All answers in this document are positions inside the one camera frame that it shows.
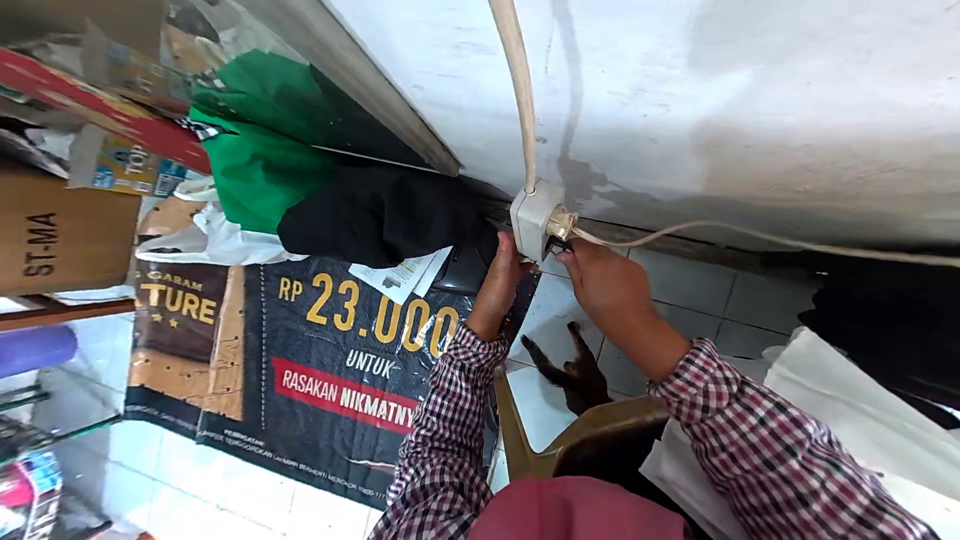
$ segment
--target cat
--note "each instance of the cat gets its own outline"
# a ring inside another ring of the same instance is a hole
[[[580,335],[580,323],[571,321],[566,325],[573,337],[577,355],[572,362],[565,362],[564,369],[550,363],[540,347],[526,335],[520,337],[520,343],[526,347],[534,365],[545,379],[560,386],[566,395],[566,408],[580,416],[591,407],[608,404],[613,400],[607,391],[607,378],[597,365],[596,357]]]

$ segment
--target green bag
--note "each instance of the green bag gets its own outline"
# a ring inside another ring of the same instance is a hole
[[[336,111],[309,66],[279,55],[250,51],[217,76],[226,88],[195,86],[190,118],[227,131],[203,142],[224,215],[276,234],[283,212],[332,179],[334,158],[310,144]]]

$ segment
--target plaid sleeve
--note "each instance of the plaid sleeve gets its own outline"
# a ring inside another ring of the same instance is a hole
[[[829,428],[740,375],[696,339],[651,394],[690,437],[754,538],[936,538],[847,454]]]
[[[457,328],[400,445],[387,511],[371,539],[467,537],[492,497],[482,476],[483,405],[507,351],[503,340],[488,343]]]

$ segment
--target plastic chair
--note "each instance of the plastic chair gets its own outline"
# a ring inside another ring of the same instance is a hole
[[[564,453],[590,439],[623,430],[635,430],[668,418],[663,403],[652,396],[595,406],[577,417],[543,452],[534,452],[516,409],[514,393],[502,368],[493,378],[503,449],[510,480],[524,477],[551,479]]]

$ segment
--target hand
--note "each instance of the hand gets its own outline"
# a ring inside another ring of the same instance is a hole
[[[587,317],[654,382],[665,379],[690,351],[690,342],[654,309],[643,266],[582,238],[557,255]]]
[[[484,341],[494,341],[500,334],[503,318],[514,304],[516,285],[524,274],[537,268],[533,262],[521,262],[523,256],[516,250],[512,233],[497,233],[497,239],[496,257],[465,323]]]

